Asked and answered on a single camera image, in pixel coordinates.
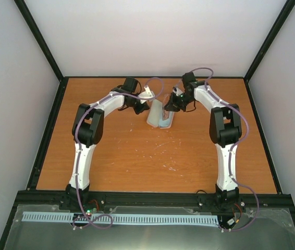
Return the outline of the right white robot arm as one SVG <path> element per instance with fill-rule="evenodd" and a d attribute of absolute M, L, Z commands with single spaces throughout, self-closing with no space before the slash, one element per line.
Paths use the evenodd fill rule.
<path fill-rule="evenodd" d="M 221 209 L 235 203 L 239 198 L 236 183 L 235 164 L 232 155 L 236 153 L 237 142 L 242 136 L 239 106 L 229 104 L 220 98 L 205 81 L 198 81 L 194 72 L 187 72 L 181 77 L 183 91 L 174 87 L 166 111 L 187 111 L 190 103 L 199 102 L 210 113 L 209 136 L 217 150 L 218 177 L 214 200 Z"/>

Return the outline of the pink glasses case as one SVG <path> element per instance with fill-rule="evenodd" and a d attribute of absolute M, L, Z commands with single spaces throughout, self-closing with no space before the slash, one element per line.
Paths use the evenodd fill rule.
<path fill-rule="evenodd" d="M 168 118 L 169 113 L 174 113 L 174 112 L 168 112 L 163 109 L 163 103 L 160 102 L 159 100 L 154 100 L 152 101 L 152 105 L 150 107 L 150 112 L 147 117 L 147 124 L 154 127 L 154 128 L 159 128 L 158 127 L 158 122 L 161 116 L 163 116 L 163 119 Z"/>

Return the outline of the light blue cleaning cloth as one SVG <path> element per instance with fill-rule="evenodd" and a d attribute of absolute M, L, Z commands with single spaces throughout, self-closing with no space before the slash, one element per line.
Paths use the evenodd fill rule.
<path fill-rule="evenodd" d="M 158 122 L 158 127 L 163 129 L 170 128 L 173 122 L 173 118 L 174 118 L 173 112 L 170 112 L 168 115 L 168 118 L 166 119 L 163 119 L 163 116 L 161 116 Z"/>

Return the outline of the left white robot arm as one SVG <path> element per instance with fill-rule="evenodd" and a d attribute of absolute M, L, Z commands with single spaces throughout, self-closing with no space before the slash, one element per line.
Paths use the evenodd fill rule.
<path fill-rule="evenodd" d="M 111 89 L 100 100 L 85 104 L 77 109 L 72 126 L 75 142 L 75 159 L 72 175 L 66 186 L 66 193 L 76 209 L 82 210 L 89 203 L 90 168 L 97 144 L 103 136 L 104 120 L 107 115 L 118 110 L 133 108 L 138 115 L 149 109 L 141 83 L 135 78 L 125 78 L 124 83 Z"/>

